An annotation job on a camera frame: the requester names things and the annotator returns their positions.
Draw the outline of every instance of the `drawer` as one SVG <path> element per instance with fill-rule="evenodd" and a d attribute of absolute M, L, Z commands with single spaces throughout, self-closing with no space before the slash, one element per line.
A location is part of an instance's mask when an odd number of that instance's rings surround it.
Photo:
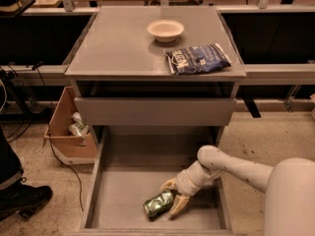
<path fill-rule="evenodd" d="M 196 160 L 206 139 L 116 136 L 104 128 L 81 228 L 69 235 L 232 235 L 220 179 L 204 186 L 173 220 L 167 213 L 149 220 L 143 211 L 161 184 Z"/>
<path fill-rule="evenodd" d="M 229 97 L 235 82 L 208 82 L 203 77 L 150 78 L 145 81 L 76 81 L 81 97 Z"/>
<path fill-rule="evenodd" d="M 75 99 L 89 125 L 226 126 L 234 98 L 83 98 Z"/>

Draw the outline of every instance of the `person's leg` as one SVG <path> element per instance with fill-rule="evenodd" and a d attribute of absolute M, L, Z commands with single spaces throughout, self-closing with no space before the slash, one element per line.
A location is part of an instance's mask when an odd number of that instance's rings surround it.
<path fill-rule="evenodd" d="M 0 126 L 0 190 L 21 179 L 22 173 L 21 162 L 11 149 Z"/>
<path fill-rule="evenodd" d="M 50 187 L 24 185 L 22 175 L 21 162 L 0 127 L 0 221 L 15 212 L 30 218 L 52 197 Z"/>

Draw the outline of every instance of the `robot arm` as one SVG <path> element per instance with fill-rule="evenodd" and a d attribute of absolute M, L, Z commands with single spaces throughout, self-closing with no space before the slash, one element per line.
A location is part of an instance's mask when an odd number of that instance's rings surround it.
<path fill-rule="evenodd" d="M 203 146 L 199 149 L 198 160 L 189 168 L 181 171 L 175 178 L 166 181 L 161 189 L 178 191 L 170 216 L 182 211 L 201 187 L 208 181 L 215 180 L 222 172 L 237 177 L 246 184 L 262 193 L 266 193 L 268 179 L 273 167 L 236 158 L 213 146 Z"/>

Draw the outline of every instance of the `black pants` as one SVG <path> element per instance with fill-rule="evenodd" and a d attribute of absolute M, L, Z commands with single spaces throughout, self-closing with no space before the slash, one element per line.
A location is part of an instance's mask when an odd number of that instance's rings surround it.
<path fill-rule="evenodd" d="M 21 169 L 21 162 L 11 149 L 0 126 L 0 183 L 3 183 Z"/>

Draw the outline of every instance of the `cabinet top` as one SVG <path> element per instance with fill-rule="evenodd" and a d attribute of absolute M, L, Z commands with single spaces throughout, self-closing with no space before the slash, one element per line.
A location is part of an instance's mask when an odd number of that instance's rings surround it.
<path fill-rule="evenodd" d="M 170 43 L 155 41 L 148 33 L 147 26 L 161 19 L 181 23 L 185 27 L 184 33 Z M 207 75 L 185 77 L 215 81 L 244 78 L 243 66 L 215 7 L 102 7 L 66 76 L 75 80 L 113 77 L 183 78 L 170 73 L 164 51 L 212 43 L 221 46 L 231 61 L 231 67 Z"/>

